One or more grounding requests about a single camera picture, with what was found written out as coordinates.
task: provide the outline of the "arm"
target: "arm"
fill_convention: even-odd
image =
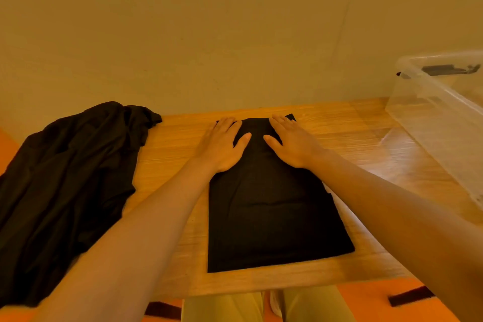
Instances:
[[[223,118],[195,156],[168,182],[109,229],[39,308],[35,322],[141,320],[171,260],[184,225],[212,176],[242,157],[251,134],[233,148],[241,121]]]
[[[311,170],[376,239],[461,321],[483,316],[483,232],[450,211],[324,149],[295,121],[270,119],[283,145],[264,139],[294,167]]]

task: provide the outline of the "forearm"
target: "forearm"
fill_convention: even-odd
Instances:
[[[330,150],[322,150],[310,169],[461,320],[477,316],[470,307],[483,314],[478,302],[483,298],[480,229]]]
[[[139,320],[213,174],[205,162],[188,161],[79,260],[36,322]]]

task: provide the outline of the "folded black shirt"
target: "folded black shirt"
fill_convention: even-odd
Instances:
[[[281,141],[268,118],[243,120],[234,144],[245,133],[252,138],[240,161],[210,182],[208,272],[353,252],[320,179],[284,163],[263,140]]]

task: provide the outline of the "hand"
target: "hand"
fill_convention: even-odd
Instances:
[[[252,136],[246,133],[233,147],[233,140],[242,125],[241,121],[233,123],[234,120],[234,117],[223,117],[218,123],[211,124],[196,148],[195,158],[207,161],[215,173],[233,167],[242,157]]]
[[[315,136],[302,129],[298,122],[285,116],[273,115],[269,120],[282,141],[280,145],[273,136],[263,135],[269,147],[288,165],[311,169],[312,164],[324,152]]]

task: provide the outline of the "beige wall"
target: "beige wall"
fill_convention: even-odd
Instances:
[[[117,100],[163,114],[389,95],[405,54],[477,48],[483,0],[0,0],[17,141]]]

